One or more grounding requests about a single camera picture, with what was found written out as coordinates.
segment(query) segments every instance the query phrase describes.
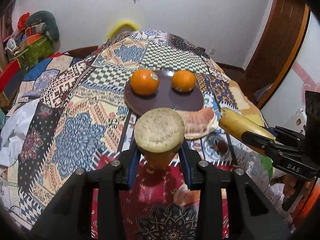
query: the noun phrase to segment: pink wall decoration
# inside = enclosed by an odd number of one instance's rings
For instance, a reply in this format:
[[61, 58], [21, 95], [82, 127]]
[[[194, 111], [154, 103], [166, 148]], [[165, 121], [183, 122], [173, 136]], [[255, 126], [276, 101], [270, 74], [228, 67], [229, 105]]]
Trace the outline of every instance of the pink wall decoration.
[[309, 74], [300, 66], [300, 64], [295, 61], [292, 65], [292, 70], [301, 78], [303, 81], [301, 90], [302, 104], [306, 104], [305, 93], [306, 90], [320, 92], [320, 83], [315, 83]]

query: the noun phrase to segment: checkered fabric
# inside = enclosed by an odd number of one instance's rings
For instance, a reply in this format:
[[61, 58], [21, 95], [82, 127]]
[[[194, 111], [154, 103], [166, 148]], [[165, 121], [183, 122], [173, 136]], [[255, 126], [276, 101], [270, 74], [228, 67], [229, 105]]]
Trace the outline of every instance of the checkered fabric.
[[190, 70], [194, 73], [209, 74], [209, 70], [201, 57], [150, 42], [141, 63], [146, 67], [170, 68], [172, 70]]
[[96, 68], [87, 80], [99, 85], [124, 87], [134, 71], [135, 69], [120, 69], [111, 65], [106, 65], [104, 67]]
[[19, 198], [21, 218], [24, 221], [27, 221], [30, 224], [34, 225], [41, 215], [42, 210], [38, 208], [38, 206], [34, 202], [32, 203], [31, 197], [27, 196], [26, 194], [23, 195], [21, 191], [19, 191]]

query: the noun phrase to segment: orange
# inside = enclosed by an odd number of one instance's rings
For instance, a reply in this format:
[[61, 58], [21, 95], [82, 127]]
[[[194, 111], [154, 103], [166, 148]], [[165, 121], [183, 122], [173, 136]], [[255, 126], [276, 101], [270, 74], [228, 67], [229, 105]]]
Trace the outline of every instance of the orange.
[[155, 93], [159, 87], [160, 79], [149, 69], [138, 69], [130, 78], [132, 90], [141, 96], [148, 96]]
[[171, 86], [178, 92], [189, 92], [195, 85], [196, 77], [188, 70], [177, 71], [171, 79]]

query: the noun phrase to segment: patchwork quilt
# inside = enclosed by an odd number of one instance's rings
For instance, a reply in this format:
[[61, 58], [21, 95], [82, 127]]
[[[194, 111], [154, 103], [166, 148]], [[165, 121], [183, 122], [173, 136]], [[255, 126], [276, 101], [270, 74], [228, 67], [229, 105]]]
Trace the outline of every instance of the patchwork quilt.
[[[260, 111], [247, 100], [237, 83], [200, 48], [172, 34], [123, 33], [85, 60], [61, 56], [47, 61], [43, 61], [39, 72], [26, 77], [11, 111], [40, 97], [19, 165], [9, 169], [12, 174], [17, 172], [21, 217], [30, 225], [74, 170], [101, 168], [130, 148], [138, 116], [124, 101], [124, 85], [136, 69], [190, 70], [203, 93], [204, 107], [219, 112], [225, 106], [263, 125]], [[221, 128], [189, 141], [188, 145], [221, 169], [240, 166], [262, 191], [266, 190], [272, 176], [271, 160], [232, 136], [228, 143]], [[192, 193], [188, 200], [182, 197], [181, 192], [189, 192], [179, 163], [176, 156], [166, 170], [151, 171], [141, 157], [139, 178], [133, 189], [120, 194], [121, 206], [128, 211], [123, 212], [128, 239], [186, 239], [186, 235], [194, 238], [199, 194]], [[227, 237], [227, 200], [223, 201], [223, 236]], [[96, 190], [92, 206], [95, 238], [97, 205]]]

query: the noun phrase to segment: stuffed toy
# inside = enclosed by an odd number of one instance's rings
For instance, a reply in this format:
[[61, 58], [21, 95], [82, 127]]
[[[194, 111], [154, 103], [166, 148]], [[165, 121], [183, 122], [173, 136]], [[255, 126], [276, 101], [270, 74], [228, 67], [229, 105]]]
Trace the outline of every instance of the stuffed toy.
[[59, 40], [59, 30], [56, 24], [56, 19], [53, 14], [48, 11], [38, 11], [31, 14], [25, 22], [25, 28], [37, 25], [36, 33], [46, 33], [47, 37], [52, 41]]

